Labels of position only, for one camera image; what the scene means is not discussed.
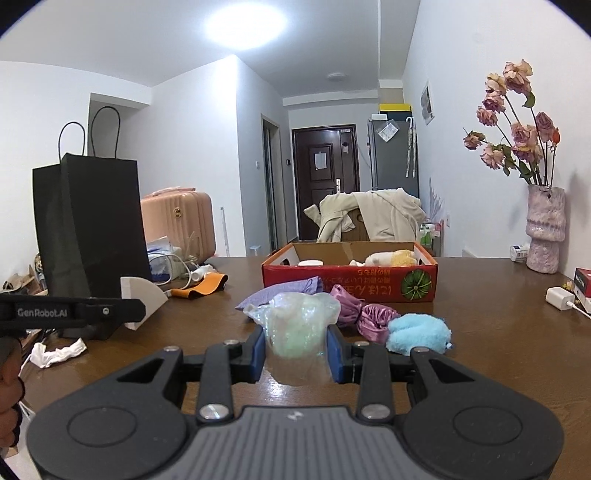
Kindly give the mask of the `person's left hand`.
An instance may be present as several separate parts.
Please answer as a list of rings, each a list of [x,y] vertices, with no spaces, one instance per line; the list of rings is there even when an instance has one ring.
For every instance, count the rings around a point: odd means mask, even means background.
[[[20,435],[22,414],[19,402],[25,394],[19,372],[21,369],[21,343],[19,340],[5,337],[1,346],[6,358],[1,363],[1,448],[13,447]]]

